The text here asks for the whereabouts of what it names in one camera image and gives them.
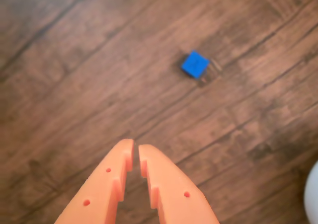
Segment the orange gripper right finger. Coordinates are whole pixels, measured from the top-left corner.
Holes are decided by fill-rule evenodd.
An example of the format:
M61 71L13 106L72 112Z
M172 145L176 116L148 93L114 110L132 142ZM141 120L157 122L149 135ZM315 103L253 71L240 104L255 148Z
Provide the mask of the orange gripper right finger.
M139 157L150 205L157 209L161 224L219 222L204 194L163 152L152 145L140 145Z

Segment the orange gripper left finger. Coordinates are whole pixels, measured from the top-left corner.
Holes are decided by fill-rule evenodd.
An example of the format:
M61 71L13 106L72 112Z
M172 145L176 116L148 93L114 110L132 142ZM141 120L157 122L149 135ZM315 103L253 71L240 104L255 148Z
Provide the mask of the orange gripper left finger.
M114 224L133 168L134 141L123 139L104 157L55 223Z

